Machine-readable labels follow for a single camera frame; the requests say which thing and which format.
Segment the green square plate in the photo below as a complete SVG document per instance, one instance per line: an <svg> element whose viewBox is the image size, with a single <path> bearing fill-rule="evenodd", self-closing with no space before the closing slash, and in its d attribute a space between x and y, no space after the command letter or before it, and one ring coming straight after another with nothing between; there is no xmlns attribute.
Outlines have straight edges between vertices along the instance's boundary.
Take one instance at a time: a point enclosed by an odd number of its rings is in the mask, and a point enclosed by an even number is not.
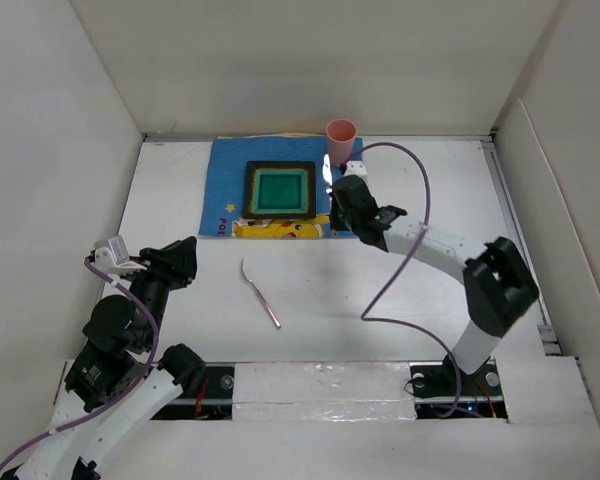
<svg viewBox="0 0 600 480"><path fill-rule="evenodd" d="M311 161L249 161L242 217L246 220L316 217L316 166Z"/></svg>

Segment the blue cartoon placemat cloth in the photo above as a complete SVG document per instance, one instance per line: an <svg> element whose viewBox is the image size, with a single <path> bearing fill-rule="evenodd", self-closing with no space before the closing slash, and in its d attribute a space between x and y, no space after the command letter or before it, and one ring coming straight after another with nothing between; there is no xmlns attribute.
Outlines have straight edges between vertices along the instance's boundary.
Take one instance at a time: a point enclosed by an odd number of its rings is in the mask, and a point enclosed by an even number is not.
<svg viewBox="0 0 600 480"><path fill-rule="evenodd" d="M331 198L322 178L324 136L218 138L212 143L199 234L238 238L347 238L330 227ZM245 167L249 161L311 161L316 166L317 212L313 219L246 220L242 217Z"/></svg>

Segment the pink handled fork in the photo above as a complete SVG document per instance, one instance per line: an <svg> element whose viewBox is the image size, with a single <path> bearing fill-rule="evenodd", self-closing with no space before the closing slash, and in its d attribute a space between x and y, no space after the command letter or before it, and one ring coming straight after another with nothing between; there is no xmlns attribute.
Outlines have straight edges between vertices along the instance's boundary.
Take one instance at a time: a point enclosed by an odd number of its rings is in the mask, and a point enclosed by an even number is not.
<svg viewBox="0 0 600 480"><path fill-rule="evenodd" d="M258 301L261 303L261 305L263 306L263 308L265 309L268 317L270 318L270 320L272 321L273 325L275 326L275 328L277 330L280 330L282 328L282 325L279 321L279 319L277 318L276 314L274 313L271 305L269 304L269 302L266 300L266 298L264 297L264 295L262 294L261 290L256 286L256 284L254 283L254 281L248 277L247 273L246 273L246 269L245 269L245 262L244 262L244 258L241 259L240 262L240 271L241 271L241 275L243 280L250 286L250 288L253 290L254 294L256 295Z"/></svg>

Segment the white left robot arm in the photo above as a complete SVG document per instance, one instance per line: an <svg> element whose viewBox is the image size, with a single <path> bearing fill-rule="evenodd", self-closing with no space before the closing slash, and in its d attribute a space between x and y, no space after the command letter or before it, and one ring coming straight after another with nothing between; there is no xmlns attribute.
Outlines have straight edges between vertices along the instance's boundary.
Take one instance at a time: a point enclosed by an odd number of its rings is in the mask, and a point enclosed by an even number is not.
<svg viewBox="0 0 600 480"><path fill-rule="evenodd" d="M200 390L199 355L184 344L157 353L170 293L195 279L196 247L189 236L132 256L119 235L95 243L84 265L116 292L83 327L47 430L0 463L0 479L99 479L159 410Z"/></svg>

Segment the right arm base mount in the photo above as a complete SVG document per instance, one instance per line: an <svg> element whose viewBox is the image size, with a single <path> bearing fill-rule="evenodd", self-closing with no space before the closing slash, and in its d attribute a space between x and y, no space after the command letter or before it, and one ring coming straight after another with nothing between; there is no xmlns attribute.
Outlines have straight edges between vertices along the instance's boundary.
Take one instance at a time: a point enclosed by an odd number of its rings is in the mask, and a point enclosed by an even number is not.
<svg viewBox="0 0 600 480"><path fill-rule="evenodd" d="M449 419L508 417L500 376L494 360L476 373L460 373L460 395L456 398L456 376L443 362L412 362L404 391L414 399L418 420L440 419L457 401Z"/></svg>

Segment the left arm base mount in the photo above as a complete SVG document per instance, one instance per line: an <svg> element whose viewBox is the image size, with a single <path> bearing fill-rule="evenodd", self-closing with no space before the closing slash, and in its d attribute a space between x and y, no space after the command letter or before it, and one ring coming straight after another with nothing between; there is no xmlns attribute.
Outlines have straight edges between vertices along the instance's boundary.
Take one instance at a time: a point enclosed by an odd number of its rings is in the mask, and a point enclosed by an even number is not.
<svg viewBox="0 0 600 480"><path fill-rule="evenodd" d="M182 394L153 417L162 421L231 420L235 386L235 365L212 363L206 367L201 386L195 393Z"/></svg>

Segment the pink plastic cup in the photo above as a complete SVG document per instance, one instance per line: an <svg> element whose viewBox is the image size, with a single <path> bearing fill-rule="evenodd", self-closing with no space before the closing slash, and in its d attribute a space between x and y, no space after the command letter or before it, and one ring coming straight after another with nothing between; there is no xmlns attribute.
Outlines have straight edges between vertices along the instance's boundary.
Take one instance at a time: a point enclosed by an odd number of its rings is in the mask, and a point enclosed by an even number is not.
<svg viewBox="0 0 600 480"><path fill-rule="evenodd" d="M332 166L339 166L348 160L356 136L356 126L349 120L335 119L327 125L327 154Z"/></svg>

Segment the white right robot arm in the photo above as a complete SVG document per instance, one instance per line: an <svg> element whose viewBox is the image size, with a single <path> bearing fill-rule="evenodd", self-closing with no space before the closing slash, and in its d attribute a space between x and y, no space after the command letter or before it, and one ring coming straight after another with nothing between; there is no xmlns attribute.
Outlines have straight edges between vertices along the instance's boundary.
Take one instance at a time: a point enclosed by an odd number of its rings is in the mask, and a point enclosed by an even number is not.
<svg viewBox="0 0 600 480"><path fill-rule="evenodd" d="M469 322L452 349L455 361L442 381L463 394L514 323L538 300L539 289L516 245L508 238L476 242L447 233L394 206L380 207L356 175L335 181L332 225L362 243L424 263L464 287Z"/></svg>

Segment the pink handled knife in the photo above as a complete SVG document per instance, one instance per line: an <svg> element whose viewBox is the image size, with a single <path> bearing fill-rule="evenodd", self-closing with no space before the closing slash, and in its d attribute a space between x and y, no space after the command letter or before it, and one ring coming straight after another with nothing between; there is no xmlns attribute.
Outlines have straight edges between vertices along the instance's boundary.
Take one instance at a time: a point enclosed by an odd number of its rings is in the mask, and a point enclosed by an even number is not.
<svg viewBox="0 0 600 480"><path fill-rule="evenodd" d="M333 175L331 170L331 161L328 154L323 157L322 178L325 184L325 189L330 191L333 183Z"/></svg>

